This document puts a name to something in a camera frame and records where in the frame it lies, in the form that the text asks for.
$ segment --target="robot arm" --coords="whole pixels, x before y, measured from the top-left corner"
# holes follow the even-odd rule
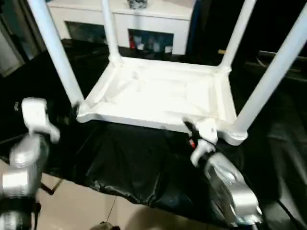
[[[46,115],[46,101],[23,100],[24,123],[29,129],[23,140],[10,153],[10,169],[0,184],[0,229],[29,230],[32,213],[37,213],[36,193],[41,185],[44,166],[49,156],[50,141],[59,139],[59,131]]]
[[[185,121],[185,125],[197,144],[190,160],[207,178],[213,213],[230,228],[258,229],[262,222],[258,199],[234,164],[221,152],[216,152],[214,123],[206,120],[195,126]]]

